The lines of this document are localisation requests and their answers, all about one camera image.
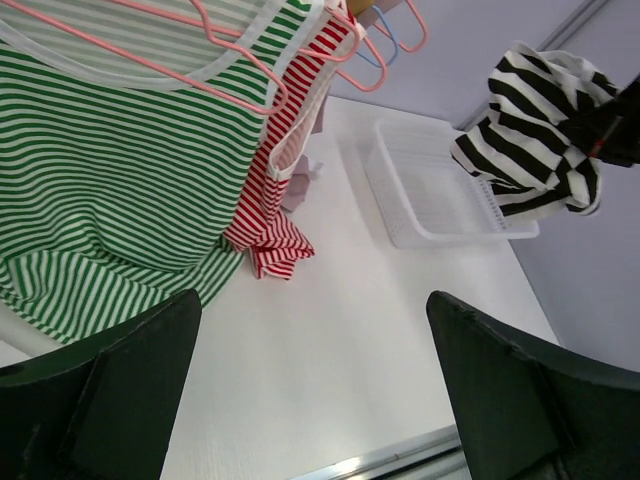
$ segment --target plastic basket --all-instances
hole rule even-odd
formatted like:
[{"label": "plastic basket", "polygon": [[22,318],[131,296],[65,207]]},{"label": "plastic basket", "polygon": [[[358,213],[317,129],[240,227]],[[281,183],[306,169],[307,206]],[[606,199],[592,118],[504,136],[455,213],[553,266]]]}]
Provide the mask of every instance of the plastic basket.
[{"label": "plastic basket", "polygon": [[364,168],[394,245],[420,248],[452,243],[533,238],[537,222],[512,225],[489,184],[465,172],[449,148],[451,126],[424,127],[380,120]]}]

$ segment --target hanger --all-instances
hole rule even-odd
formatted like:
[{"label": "hanger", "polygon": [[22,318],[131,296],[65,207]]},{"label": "hanger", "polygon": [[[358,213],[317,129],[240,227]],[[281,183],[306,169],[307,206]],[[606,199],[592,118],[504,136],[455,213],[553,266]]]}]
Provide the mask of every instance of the hanger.
[{"label": "hanger", "polygon": [[[163,10],[161,8],[156,8],[156,7],[152,7],[150,5],[144,5],[141,3],[137,3],[131,0],[107,0],[109,2],[112,3],[117,3],[119,5],[123,5],[125,7],[129,7],[129,8],[133,8],[134,10],[139,10],[141,12],[146,12],[146,13],[150,13],[152,15],[157,15],[159,17],[163,17],[163,18],[167,18],[169,20],[174,20],[176,22],[179,23],[184,23],[186,25],[192,25],[194,27],[200,27],[200,28],[205,28],[203,25],[203,22],[194,18],[190,18],[184,15],[180,15],[178,13],[174,13],[174,12],[170,12],[168,10]],[[328,12],[336,21],[338,21],[339,23],[343,24],[343,26],[345,28],[347,28],[351,33],[353,33],[354,38],[356,39],[356,41],[354,41],[353,43],[353,47],[351,47],[351,50],[349,50],[348,53],[346,53],[343,57],[336,57],[334,55],[330,55],[327,53],[322,53],[322,52],[316,52],[315,50],[309,50],[306,48],[301,48],[298,50],[298,53],[302,53],[304,55],[307,55],[309,57],[312,58],[319,58],[321,60],[326,60],[326,61],[330,61],[330,62],[337,62],[337,63],[342,63],[342,62],[346,62],[347,60],[349,60],[351,57],[353,57],[359,47],[359,42],[357,41],[358,39],[358,29],[356,28],[356,26],[349,22],[349,19],[346,18],[344,15],[340,14],[336,9],[330,8],[328,6],[324,7],[325,11]],[[226,28],[226,27],[219,27],[216,25],[210,25],[210,31],[211,32],[216,32],[216,33],[221,33],[223,35],[228,35],[230,37],[233,38],[240,38],[243,35],[243,32],[239,32],[237,30],[232,30],[230,28]]]},{"label": "hanger", "polygon": [[[241,32],[237,32],[237,31],[229,29],[229,28],[213,26],[213,25],[211,25],[211,23],[209,23],[207,26],[205,26],[204,22],[202,22],[202,21],[198,21],[196,19],[189,18],[189,17],[186,17],[184,15],[179,15],[177,13],[170,12],[170,11],[167,11],[167,10],[163,10],[163,9],[160,9],[160,8],[156,8],[156,7],[152,7],[152,6],[149,6],[149,5],[144,5],[144,4],[141,4],[141,3],[137,3],[137,2],[132,1],[132,0],[107,0],[107,1],[110,1],[110,2],[113,2],[113,3],[117,3],[119,5],[123,5],[123,6],[126,6],[126,7],[130,7],[130,8],[133,8],[135,10],[151,13],[151,14],[163,17],[163,18],[170,19],[170,20],[175,20],[177,22],[184,23],[184,24],[187,24],[187,25],[192,25],[194,27],[208,28],[209,29],[209,33],[218,32],[218,33],[222,33],[224,35],[229,35],[229,36],[235,37],[235,38],[239,38],[239,37],[242,36]],[[358,50],[358,47],[359,47],[359,43],[360,43],[358,41],[358,39],[363,38],[363,41],[364,41],[365,45],[367,45],[369,50],[371,50],[375,60],[378,63],[373,63],[373,61],[369,60],[369,59],[367,59],[367,60],[370,61],[370,63],[373,63],[375,66],[379,66],[379,68],[382,69],[381,77],[378,80],[378,82],[375,83],[372,87],[365,87],[362,84],[360,84],[359,82],[357,82],[356,80],[354,80],[353,77],[351,77],[350,75],[348,75],[346,73],[338,71],[337,74],[342,76],[347,82],[351,83],[353,86],[355,86],[357,89],[359,89],[359,90],[361,90],[363,92],[372,92],[374,90],[377,90],[378,88],[380,88],[380,86],[382,86],[382,84],[385,82],[385,80],[387,78],[387,69],[386,69],[386,64],[385,64],[384,60],[382,59],[382,57],[379,54],[379,52],[376,50],[375,46],[371,43],[371,41],[369,39],[367,39],[367,38],[364,38],[365,35],[366,35],[366,32],[362,32],[361,28],[359,28],[359,26],[356,26],[354,23],[352,23],[347,16],[339,13],[338,8],[339,8],[340,2],[334,1],[332,3],[335,4],[335,5],[333,5],[333,6],[325,5],[325,7],[324,7],[325,11],[330,13],[331,16],[333,16],[338,22],[346,25],[347,29],[350,30],[354,34],[354,38],[356,40],[354,41],[353,46],[351,47],[351,50],[346,55],[344,55],[343,57],[335,57],[333,55],[329,55],[329,54],[326,54],[326,53],[316,52],[314,50],[308,50],[308,49],[302,49],[302,48],[299,50],[299,52],[303,53],[305,55],[308,55],[310,57],[320,58],[322,60],[328,60],[328,61],[342,63],[342,62],[350,59],[353,55],[355,55],[357,53],[357,50]],[[203,13],[204,13],[204,15],[206,15],[206,10],[204,12],[200,12],[200,13],[201,13],[201,17],[204,18]]]},{"label": "hanger", "polygon": [[378,90],[382,86],[382,84],[384,84],[384,82],[387,80],[387,72],[388,72],[388,70],[387,70],[387,64],[385,63],[384,59],[382,58],[382,55],[380,55],[380,53],[378,52],[376,47],[373,45],[373,42],[371,42],[371,40],[368,39],[367,37],[363,37],[362,38],[362,42],[371,51],[371,53],[373,54],[374,58],[378,62],[378,65],[380,65],[380,78],[378,79],[378,81],[375,84],[373,84],[372,86],[366,87],[366,86],[362,85],[361,83],[357,82],[348,73],[344,73],[342,70],[338,70],[336,73],[338,75],[340,75],[342,78],[344,78],[351,85],[356,87],[358,90],[360,90],[361,92],[369,93],[369,92],[373,92],[375,90]]},{"label": "hanger", "polygon": [[181,75],[177,72],[174,72],[171,69],[168,69],[166,67],[163,67],[162,65],[159,65],[157,63],[154,63],[150,60],[147,60],[143,57],[140,57],[138,55],[135,55],[123,48],[117,47],[109,42],[106,42],[104,40],[101,40],[97,37],[94,37],[93,35],[90,35],[88,33],[85,33],[81,30],[78,30],[74,27],[71,27],[63,22],[60,22],[44,13],[41,13],[37,10],[34,10],[32,8],[26,7],[20,3],[18,3],[16,0],[0,0],[0,3],[4,3],[5,5],[15,8],[16,10],[21,11],[22,13],[25,13],[26,15],[30,15],[38,20],[41,20],[42,22],[45,22],[55,28],[58,28],[64,32],[70,33],[71,35],[74,35],[78,38],[81,38],[89,43],[92,43],[94,45],[97,45],[98,47],[104,48],[105,50],[108,50],[112,53],[115,53],[116,55],[120,55],[121,57],[127,58],[129,60],[132,60],[136,63],[139,63],[141,65],[144,65],[148,68],[151,68],[152,70],[155,70],[157,72],[160,72],[164,75],[167,75],[169,77],[175,78],[176,80],[180,80],[186,84],[189,84],[195,88],[198,88],[199,90],[205,91],[207,93],[210,93],[216,97],[219,98],[223,98],[225,100],[228,100],[231,103],[234,103],[236,105],[239,105],[241,107],[246,108],[247,110],[251,110],[252,112],[256,112],[262,115],[271,115],[274,113],[279,112],[280,110],[282,110],[288,99],[289,99],[289,89],[286,87],[286,85],[284,84],[284,82],[279,79],[271,70],[269,70],[264,63],[262,63],[260,60],[258,60],[251,52],[249,52],[246,48],[244,47],[240,47],[237,46],[233,43],[230,42],[226,42],[224,40],[220,40],[214,37],[213,33],[212,33],[212,29],[211,29],[211,22],[209,20],[209,15],[206,11],[206,9],[204,8],[204,6],[201,3],[201,0],[189,0],[191,2],[191,4],[196,8],[196,10],[198,11],[198,13],[200,14],[200,17],[202,19],[202,27],[205,30],[205,35],[207,36],[207,39],[209,41],[211,41],[212,43],[216,44],[216,45],[220,45],[223,47],[227,47],[231,50],[235,50],[239,53],[241,53],[242,55],[244,55],[246,58],[248,58],[261,72],[263,72],[265,75],[267,75],[267,77],[269,77],[270,80],[272,80],[280,89],[281,93],[282,93],[282,97],[280,100],[280,104],[276,107],[272,107],[269,109],[265,109],[262,107],[257,107],[255,105],[251,105],[248,102],[245,102],[244,100],[240,100],[238,98],[233,97],[232,95],[229,95],[227,93],[224,93],[218,89],[215,89],[213,87],[211,87],[210,85],[207,85],[206,83],[203,82],[199,82],[197,80],[193,80],[185,75]]},{"label": "hanger", "polygon": [[[393,65],[393,62],[396,61],[396,57],[398,56],[398,41],[396,40],[395,32],[387,22],[387,18],[385,17],[384,13],[382,12],[382,10],[380,10],[379,7],[372,5],[369,8],[371,8],[374,12],[376,12],[376,14],[378,15],[378,18],[380,19],[384,27],[387,29],[387,32],[389,32],[389,35],[387,36],[393,41],[393,48],[394,48],[393,56],[386,62],[387,66],[391,66]],[[382,65],[380,63],[376,62],[374,59],[371,59],[368,55],[365,55],[364,53],[360,53],[360,52],[356,52],[356,54],[360,58],[369,62],[374,67],[382,68]]]},{"label": "hanger", "polygon": [[[426,45],[427,40],[429,39],[429,29],[427,28],[427,24],[424,21],[424,18],[422,18],[422,15],[420,14],[415,4],[413,3],[413,0],[405,0],[405,1],[407,2],[407,6],[409,7],[409,9],[413,12],[413,15],[416,17],[418,24],[420,25],[420,29],[422,30],[422,40],[420,40],[420,43],[418,43],[414,47],[407,47],[404,43],[400,43],[398,44],[398,46],[407,53],[415,53]],[[392,40],[395,40],[393,38],[393,32],[389,29],[389,27],[387,27],[387,24],[384,21],[383,21],[383,24],[384,26],[381,26],[381,25],[378,25],[378,23],[376,22],[373,25],[382,33],[384,33],[387,37],[391,38]]]}]

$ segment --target white table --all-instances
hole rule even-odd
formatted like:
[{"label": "white table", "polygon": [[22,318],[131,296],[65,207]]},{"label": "white table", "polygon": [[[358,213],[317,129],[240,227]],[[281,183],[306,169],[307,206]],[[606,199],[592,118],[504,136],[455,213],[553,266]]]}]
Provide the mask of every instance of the white table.
[{"label": "white table", "polygon": [[[452,424],[425,315],[433,290],[556,341],[507,242],[391,244],[361,166],[381,117],[434,122],[329,100],[306,148],[325,167],[293,215],[317,256],[289,282],[245,265],[205,312],[162,480],[283,480]],[[51,346],[5,327],[27,353]]]},{"label": "white table", "polygon": [[0,368],[28,359],[28,355],[0,340]]}]

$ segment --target black and white striped shirt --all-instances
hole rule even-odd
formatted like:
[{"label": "black and white striped shirt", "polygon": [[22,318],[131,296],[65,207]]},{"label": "black and white striped shirt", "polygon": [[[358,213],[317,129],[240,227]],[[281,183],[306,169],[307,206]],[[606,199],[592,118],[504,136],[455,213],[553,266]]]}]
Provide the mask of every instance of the black and white striped shirt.
[{"label": "black and white striped shirt", "polygon": [[491,182],[511,220],[536,220],[565,207],[593,213],[601,192],[598,160],[556,126],[611,100],[616,87],[584,59],[516,43],[489,77],[489,89],[490,113],[455,141],[453,158]]}]

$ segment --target shirt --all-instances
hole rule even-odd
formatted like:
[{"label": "shirt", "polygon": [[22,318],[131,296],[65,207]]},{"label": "shirt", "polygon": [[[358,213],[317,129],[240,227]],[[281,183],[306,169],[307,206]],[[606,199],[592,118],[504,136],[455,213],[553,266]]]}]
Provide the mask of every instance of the shirt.
[{"label": "shirt", "polygon": [[[236,23],[248,26],[238,43],[281,76],[323,2],[257,3],[216,0],[209,7],[213,18],[242,19]],[[80,22],[86,12],[74,9],[87,7],[76,5],[66,3],[56,18]],[[85,52],[77,44],[60,40],[73,52],[68,56],[45,47],[7,23],[23,25],[23,19],[5,10],[0,297],[62,343],[186,288],[209,304],[242,261],[222,232],[265,117],[153,71],[122,73],[116,60],[110,70],[81,63]],[[254,104],[273,104],[275,88],[245,57],[222,50],[216,58],[206,39],[194,45],[207,64],[192,78]]]},{"label": "shirt", "polygon": [[[353,35],[348,35],[348,30],[326,13],[323,22],[325,27],[309,48],[344,55],[353,45]],[[296,262],[315,253],[280,206],[339,67],[335,62],[298,55],[283,77],[291,93],[290,101],[269,118],[267,138],[255,156],[233,222],[225,231],[234,248],[249,251],[258,278],[269,274],[289,279]]]},{"label": "shirt", "polygon": [[517,43],[489,78],[490,113],[459,137],[453,158],[492,183],[502,213],[536,220],[567,208],[598,208],[598,161],[557,128],[602,105],[616,88],[592,64],[566,52],[538,53]]}]

